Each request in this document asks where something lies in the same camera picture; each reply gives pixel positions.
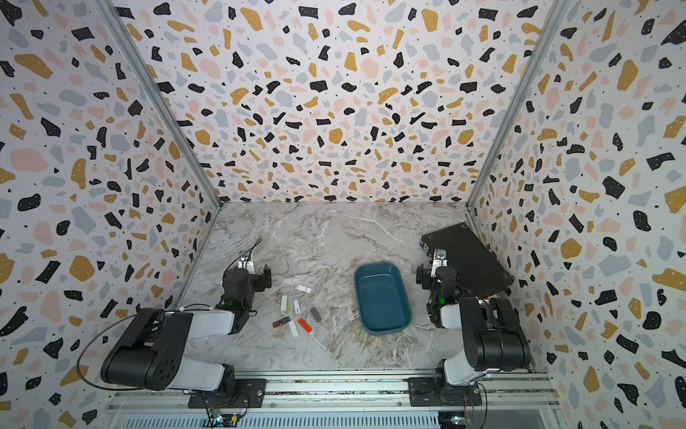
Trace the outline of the grey usb flash drive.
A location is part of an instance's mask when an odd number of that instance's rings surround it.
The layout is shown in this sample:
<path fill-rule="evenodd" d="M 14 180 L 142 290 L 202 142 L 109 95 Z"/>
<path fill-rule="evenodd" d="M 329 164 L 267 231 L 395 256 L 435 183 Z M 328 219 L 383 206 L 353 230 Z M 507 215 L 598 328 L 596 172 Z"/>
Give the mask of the grey usb flash drive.
<path fill-rule="evenodd" d="M 322 317 L 316 307 L 311 307 L 310 313 L 314 318 L 314 321 L 316 321 L 316 323 L 321 323 Z"/>

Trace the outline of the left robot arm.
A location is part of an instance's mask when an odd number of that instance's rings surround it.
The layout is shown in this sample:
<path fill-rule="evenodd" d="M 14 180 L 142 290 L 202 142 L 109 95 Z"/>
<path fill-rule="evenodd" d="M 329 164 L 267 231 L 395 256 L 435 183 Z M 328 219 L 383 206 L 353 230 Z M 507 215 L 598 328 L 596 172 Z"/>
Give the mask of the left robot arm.
<path fill-rule="evenodd" d="M 251 318 L 255 295 L 272 285 L 269 266 L 262 273 L 234 266 L 225 270 L 223 295 L 210 309 L 142 309 L 105 358 L 101 379 L 134 389 L 234 397 L 233 366 L 191 359 L 184 350 L 190 340 L 238 334 Z"/>

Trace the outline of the frame post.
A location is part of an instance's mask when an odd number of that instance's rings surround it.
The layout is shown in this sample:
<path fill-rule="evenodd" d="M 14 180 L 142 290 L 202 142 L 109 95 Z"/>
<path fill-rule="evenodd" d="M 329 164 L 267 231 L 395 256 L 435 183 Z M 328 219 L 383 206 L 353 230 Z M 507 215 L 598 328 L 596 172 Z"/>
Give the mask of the frame post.
<path fill-rule="evenodd" d="M 568 6 L 569 1 L 567 0 L 559 0 L 552 3 L 550 12 L 544 21 L 537 45 L 532 51 L 531 59 L 525 67 L 523 76 L 516 87 L 514 96 L 510 101 L 503 121 L 498 129 L 494 143 L 491 146 L 487 157 L 485 158 L 482 170 L 480 171 L 475 185 L 473 186 L 473 191 L 467 200 L 466 207 L 469 211 L 477 206 L 479 195 L 489 180 L 489 174 L 491 173 L 493 166 L 496 164 L 498 153 L 505 145 L 511 127 L 514 125 L 514 121 L 516 120 L 516 117 L 523 103 L 525 102 L 525 98 L 532 89 L 533 82 L 538 74 L 542 60 L 550 48 L 550 44 L 554 39 L 555 32 L 564 18 Z"/>
<path fill-rule="evenodd" d="M 93 1 L 93 4 L 96 7 L 96 10 L 98 10 L 98 14 L 105 23 L 107 30 L 114 37 L 121 53 L 129 62 L 132 72 L 139 80 L 140 87 L 146 93 L 155 112 L 159 115 L 166 129 L 171 132 L 174 141 L 179 147 L 180 153 L 182 153 L 189 165 L 189 169 L 198 180 L 199 186 L 205 197 L 212 203 L 215 209 L 221 209 L 221 200 L 214 193 L 214 188 L 200 165 L 193 148 L 189 145 L 188 140 L 174 118 L 169 105 L 162 97 L 162 93 L 157 87 L 154 78 L 149 74 L 144 59 L 133 43 L 130 33 L 121 21 L 121 17 L 114 4 L 111 1 L 102 0 L 95 0 Z"/>

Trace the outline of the aluminium mounting rail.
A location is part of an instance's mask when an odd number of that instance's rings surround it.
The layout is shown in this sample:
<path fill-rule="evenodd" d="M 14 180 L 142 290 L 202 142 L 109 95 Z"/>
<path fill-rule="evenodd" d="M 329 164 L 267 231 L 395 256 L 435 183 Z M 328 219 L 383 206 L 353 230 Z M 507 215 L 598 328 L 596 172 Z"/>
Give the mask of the aluminium mounting rail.
<path fill-rule="evenodd" d="M 105 411 L 109 428 L 564 428 L 550 380 L 531 371 L 490 375 L 455 405 L 432 398 L 432 371 L 240 371 L 256 387 L 216 412 L 190 409 L 184 393 L 118 393 Z"/>

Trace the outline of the white usb flash drive long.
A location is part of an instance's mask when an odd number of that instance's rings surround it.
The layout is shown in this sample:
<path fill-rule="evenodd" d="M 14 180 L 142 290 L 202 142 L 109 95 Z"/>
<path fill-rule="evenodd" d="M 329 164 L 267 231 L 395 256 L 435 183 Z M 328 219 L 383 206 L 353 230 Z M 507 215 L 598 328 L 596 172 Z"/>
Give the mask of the white usb flash drive long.
<path fill-rule="evenodd" d="M 298 327 L 296 326 L 296 322 L 293 320 L 290 320 L 288 323 L 289 330 L 291 331 L 291 334 L 294 338 L 298 338 Z"/>

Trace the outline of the black flat case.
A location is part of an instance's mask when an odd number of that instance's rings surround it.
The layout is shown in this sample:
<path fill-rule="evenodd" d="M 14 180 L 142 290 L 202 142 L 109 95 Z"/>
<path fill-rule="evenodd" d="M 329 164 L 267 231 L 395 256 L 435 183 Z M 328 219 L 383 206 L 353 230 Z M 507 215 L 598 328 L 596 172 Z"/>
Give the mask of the black flat case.
<path fill-rule="evenodd" d="M 448 266 L 457 271 L 458 284 L 466 296 L 488 298 L 505 291 L 515 281 L 468 223 L 428 232 L 421 237 L 420 246 L 430 259 L 436 250 L 447 252 Z"/>

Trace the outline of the green usb flash drive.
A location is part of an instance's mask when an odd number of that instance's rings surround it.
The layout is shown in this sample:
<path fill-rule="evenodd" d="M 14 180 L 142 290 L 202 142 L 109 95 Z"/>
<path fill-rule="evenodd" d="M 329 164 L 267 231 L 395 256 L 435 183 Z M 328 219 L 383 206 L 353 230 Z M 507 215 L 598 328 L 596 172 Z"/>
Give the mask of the green usb flash drive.
<path fill-rule="evenodd" d="M 283 313 L 289 312 L 289 297 L 287 295 L 282 296 L 282 301 L 280 302 L 280 311 Z"/>

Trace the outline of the right frame post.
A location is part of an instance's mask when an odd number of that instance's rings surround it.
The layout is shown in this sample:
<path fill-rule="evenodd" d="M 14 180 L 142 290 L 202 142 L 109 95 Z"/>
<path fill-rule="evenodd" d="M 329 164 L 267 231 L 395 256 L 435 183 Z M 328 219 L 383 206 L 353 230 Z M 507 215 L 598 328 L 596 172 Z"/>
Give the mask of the right frame post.
<path fill-rule="evenodd" d="M 482 170 L 480 171 L 475 185 L 473 186 L 473 191 L 467 200 L 466 207 L 469 211 L 477 206 L 479 195 L 489 180 L 489 174 L 491 173 L 493 166 L 496 164 L 498 153 L 505 145 L 511 127 L 514 125 L 514 121 L 516 120 L 516 117 L 523 103 L 525 102 L 525 98 L 532 89 L 533 82 L 538 74 L 542 60 L 550 48 L 550 44 L 554 39 L 555 32 L 564 18 L 568 6 L 569 1 L 567 0 L 559 0 L 552 3 L 550 12 L 544 21 L 537 45 L 532 51 L 531 59 L 525 67 L 523 76 L 516 87 L 514 96 L 510 101 L 503 121 L 498 129 L 494 143 L 491 146 L 487 157 L 485 158 Z"/>

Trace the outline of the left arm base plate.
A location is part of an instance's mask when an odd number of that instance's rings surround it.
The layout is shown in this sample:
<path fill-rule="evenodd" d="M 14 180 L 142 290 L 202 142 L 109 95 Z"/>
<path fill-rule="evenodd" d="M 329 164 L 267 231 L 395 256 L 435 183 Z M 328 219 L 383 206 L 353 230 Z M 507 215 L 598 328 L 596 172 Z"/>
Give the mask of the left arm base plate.
<path fill-rule="evenodd" d="M 189 409 L 259 409 L 263 405 L 267 380 L 240 378 L 223 384 L 216 391 L 193 391 Z"/>

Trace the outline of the red swivel usb flash drive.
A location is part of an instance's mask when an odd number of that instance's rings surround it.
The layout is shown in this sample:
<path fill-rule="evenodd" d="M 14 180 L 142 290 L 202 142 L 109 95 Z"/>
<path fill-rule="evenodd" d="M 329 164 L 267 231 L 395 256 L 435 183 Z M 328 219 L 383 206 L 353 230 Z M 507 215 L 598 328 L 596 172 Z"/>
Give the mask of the red swivel usb flash drive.
<path fill-rule="evenodd" d="M 281 318 L 281 319 L 279 319 L 279 320 L 273 322 L 273 328 L 276 329 L 276 328 L 278 328 L 278 327 L 287 325 L 290 321 L 291 321 L 291 318 L 290 318 L 290 317 L 288 317 L 288 316 L 283 317 L 283 318 Z"/>

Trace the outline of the left frame post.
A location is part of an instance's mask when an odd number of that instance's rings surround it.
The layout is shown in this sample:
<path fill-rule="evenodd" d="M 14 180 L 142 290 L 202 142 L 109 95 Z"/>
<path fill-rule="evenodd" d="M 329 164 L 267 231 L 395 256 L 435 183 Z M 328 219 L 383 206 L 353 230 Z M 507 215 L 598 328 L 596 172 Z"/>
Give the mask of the left frame post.
<path fill-rule="evenodd" d="M 149 74 L 144 59 L 133 43 L 130 33 L 121 21 L 121 17 L 114 4 L 111 1 L 102 0 L 95 0 L 93 1 L 93 4 L 96 7 L 96 10 L 98 10 L 98 14 L 105 23 L 107 30 L 114 37 L 121 53 L 129 62 L 132 72 L 139 80 L 140 87 L 146 93 L 155 112 L 159 115 L 166 129 L 171 132 L 174 141 L 179 147 L 180 153 L 182 153 L 189 165 L 189 169 L 198 180 L 199 186 L 205 197 L 212 203 L 215 209 L 221 209 L 221 200 L 214 193 L 214 188 L 200 165 L 193 148 L 189 145 L 188 140 L 174 118 L 169 105 L 162 97 L 162 93 L 157 87 L 154 78 Z"/>

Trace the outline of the red orange usb flash drive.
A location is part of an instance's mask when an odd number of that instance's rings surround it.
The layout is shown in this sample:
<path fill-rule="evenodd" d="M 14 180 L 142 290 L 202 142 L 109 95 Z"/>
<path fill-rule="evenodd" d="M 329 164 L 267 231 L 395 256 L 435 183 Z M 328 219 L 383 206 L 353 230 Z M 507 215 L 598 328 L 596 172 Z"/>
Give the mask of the red orange usb flash drive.
<path fill-rule="evenodd" d="M 305 321 L 304 318 L 300 318 L 300 320 L 298 320 L 298 323 L 308 334 L 310 334 L 313 331 L 312 327 L 309 325 L 309 323 L 307 323 L 307 321 Z"/>

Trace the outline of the teal plastic storage box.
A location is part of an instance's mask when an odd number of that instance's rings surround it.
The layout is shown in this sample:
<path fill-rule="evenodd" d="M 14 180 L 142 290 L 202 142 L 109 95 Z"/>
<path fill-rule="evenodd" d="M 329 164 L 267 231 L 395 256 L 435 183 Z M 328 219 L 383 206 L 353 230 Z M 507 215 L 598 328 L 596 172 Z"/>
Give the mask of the teal plastic storage box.
<path fill-rule="evenodd" d="M 354 274 L 361 324 L 371 335 L 402 332 L 412 309 L 399 269 L 390 262 L 359 266 Z"/>

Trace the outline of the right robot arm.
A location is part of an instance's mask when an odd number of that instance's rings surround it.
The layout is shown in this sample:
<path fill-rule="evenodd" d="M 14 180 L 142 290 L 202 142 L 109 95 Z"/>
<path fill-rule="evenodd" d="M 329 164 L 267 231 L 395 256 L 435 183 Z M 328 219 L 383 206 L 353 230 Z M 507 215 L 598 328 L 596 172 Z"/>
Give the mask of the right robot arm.
<path fill-rule="evenodd" d="M 439 329 L 457 330 L 463 349 L 433 372 L 435 394 L 456 393 L 487 375 L 528 368 L 532 356 L 509 300 L 480 299 L 461 289 L 452 267 L 416 268 L 416 283 L 430 293 L 428 319 Z"/>

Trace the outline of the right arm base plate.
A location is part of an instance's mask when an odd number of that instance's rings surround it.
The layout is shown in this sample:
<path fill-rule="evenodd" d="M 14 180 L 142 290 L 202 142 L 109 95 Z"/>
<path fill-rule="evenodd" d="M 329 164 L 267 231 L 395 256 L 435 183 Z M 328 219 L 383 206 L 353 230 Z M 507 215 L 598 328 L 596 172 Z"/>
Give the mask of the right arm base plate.
<path fill-rule="evenodd" d="M 435 382 L 432 377 L 411 377 L 407 380 L 412 407 L 477 407 L 482 405 L 478 386 L 453 386 Z"/>

